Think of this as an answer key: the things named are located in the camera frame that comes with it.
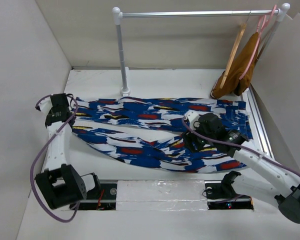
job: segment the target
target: red wire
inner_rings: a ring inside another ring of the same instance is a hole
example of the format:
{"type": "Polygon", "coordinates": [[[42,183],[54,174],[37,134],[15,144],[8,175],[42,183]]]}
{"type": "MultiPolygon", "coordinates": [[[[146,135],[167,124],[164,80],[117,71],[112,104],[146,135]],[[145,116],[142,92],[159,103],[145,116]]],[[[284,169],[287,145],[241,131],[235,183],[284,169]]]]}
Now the red wire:
{"type": "Polygon", "coordinates": [[[97,210],[98,210],[98,208],[99,208],[100,200],[102,199],[102,196],[104,195],[104,192],[105,192],[105,190],[102,189],[101,196],[99,197],[99,200],[98,200],[98,205],[96,206],[96,209],[97,209],[97,210]]]}

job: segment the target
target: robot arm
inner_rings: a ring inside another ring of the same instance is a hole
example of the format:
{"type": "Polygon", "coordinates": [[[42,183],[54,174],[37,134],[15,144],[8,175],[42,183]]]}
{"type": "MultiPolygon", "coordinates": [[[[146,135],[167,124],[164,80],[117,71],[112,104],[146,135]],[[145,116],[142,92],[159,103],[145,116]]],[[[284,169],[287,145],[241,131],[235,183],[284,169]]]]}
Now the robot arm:
{"type": "Polygon", "coordinates": [[[221,120],[213,113],[199,115],[189,111],[185,119],[189,121],[189,126],[186,125],[188,131],[183,138],[191,151],[200,151],[205,144],[215,146],[218,151],[246,164],[270,183],[231,171],[224,176],[219,187],[211,189],[213,194],[208,198],[249,195],[277,207],[288,219],[300,224],[299,175],[280,167],[274,159],[265,159],[265,154],[239,131],[226,131],[221,120]]]}
{"type": "MultiPolygon", "coordinates": [[[[49,138],[72,115],[65,93],[45,98],[36,109],[47,114],[45,126],[49,138]]],[[[81,177],[68,162],[69,141],[74,123],[73,118],[50,142],[43,172],[35,176],[37,186],[51,209],[85,200],[88,192],[97,195],[101,190],[99,179],[94,173],[81,177]]]]}

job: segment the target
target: clothing rack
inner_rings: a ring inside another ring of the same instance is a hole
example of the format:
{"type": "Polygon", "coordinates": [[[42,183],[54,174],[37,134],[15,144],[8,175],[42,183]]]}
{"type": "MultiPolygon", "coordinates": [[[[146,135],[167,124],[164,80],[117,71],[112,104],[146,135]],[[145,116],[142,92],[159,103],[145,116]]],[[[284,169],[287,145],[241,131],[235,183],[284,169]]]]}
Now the clothing rack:
{"type": "MultiPolygon", "coordinates": [[[[256,61],[260,60],[261,55],[267,49],[271,42],[279,24],[284,19],[287,11],[290,9],[289,3],[282,4],[281,8],[274,11],[276,15],[275,23],[271,27],[270,33],[264,41],[264,44],[256,58],[256,61]]],[[[120,69],[122,77],[121,94],[123,96],[130,95],[129,88],[129,68],[125,65],[125,56],[123,48],[123,40],[121,33],[121,19],[132,18],[172,18],[172,17],[226,17],[226,16],[263,16],[270,15],[272,10],[237,10],[237,11],[176,11],[176,12],[136,12],[136,13],[123,13],[120,8],[114,7],[112,14],[114,18],[114,24],[116,26],[116,34],[119,49],[120,69]]]]}

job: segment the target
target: silver horizontal bar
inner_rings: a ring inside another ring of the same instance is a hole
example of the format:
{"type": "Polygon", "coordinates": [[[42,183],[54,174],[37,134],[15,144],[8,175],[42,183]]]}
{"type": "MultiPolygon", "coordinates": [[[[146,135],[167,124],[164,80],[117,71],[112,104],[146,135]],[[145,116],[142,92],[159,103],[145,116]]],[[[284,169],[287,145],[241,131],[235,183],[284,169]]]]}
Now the silver horizontal bar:
{"type": "Polygon", "coordinates": [[[243,11],[166,11],[166,12],[136,12],[122,13],[122,18],[169,18],[169,17],[222,17],[222,16],[260,16],[270,15],[272,10],[243,10],[243,11]]]}

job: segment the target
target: rack post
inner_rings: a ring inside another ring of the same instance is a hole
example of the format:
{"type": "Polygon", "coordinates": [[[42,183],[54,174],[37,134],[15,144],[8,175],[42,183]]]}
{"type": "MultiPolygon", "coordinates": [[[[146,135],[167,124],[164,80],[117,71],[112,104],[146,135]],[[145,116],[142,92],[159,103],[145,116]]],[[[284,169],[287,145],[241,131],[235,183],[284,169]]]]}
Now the rack post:
{"type": "Polygon", "coordinates": [[[120,8],[114,7],[112,9],[112,14],[113,14],[113,18],[114,18],[114,24],[116,27],[116,35],[117,35],[117,40],[118,40],[118,49],[119,49],[119,57],[120,57],[120,69],[121,69],[121,76],[122,76],[121,94],[122,94],[122,96],[129,96],[130,88],[128,86],[128,81],[127,81],[124,47],[123,47],[123,43],[122,43],[122,34],[121,34],[122,12],[120,11],[120,8]]]}
{"type": "Polygon", "coordinates": [[[282,4],[281,8],[279,9],[279,13],[276,16],[275,22],[270,29],[270,33],[268,34],[268,37],[265,39],[264,44],[262,45],[262,48],[261,48],[258,56],[256,57],[255,64],[257,64],[257,62],[261,59],[261,55],[268,48],[269,43],[271,42],[272,38],[274,37],[275,32],[277,31],[280,23],[284,20],[285,15],[287,14],[289,9],[290,9],[289,3],[282,4]]]}

